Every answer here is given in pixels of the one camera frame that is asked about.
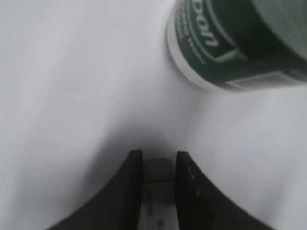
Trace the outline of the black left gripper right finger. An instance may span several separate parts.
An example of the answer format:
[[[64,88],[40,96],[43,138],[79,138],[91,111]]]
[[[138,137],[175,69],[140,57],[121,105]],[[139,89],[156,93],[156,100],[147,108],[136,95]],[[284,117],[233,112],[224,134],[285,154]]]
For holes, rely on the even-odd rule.
[[[175,204],[181,230],[268,230],[226,197],[185,151],[176,154]]]

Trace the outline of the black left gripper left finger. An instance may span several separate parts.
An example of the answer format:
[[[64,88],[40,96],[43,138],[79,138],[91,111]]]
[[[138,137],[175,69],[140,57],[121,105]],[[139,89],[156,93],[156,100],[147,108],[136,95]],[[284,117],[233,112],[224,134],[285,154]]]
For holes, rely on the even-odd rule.
[[[51,230],[136,230],[142,203],[143,154],[131,151],[116,174],[88,203]]]

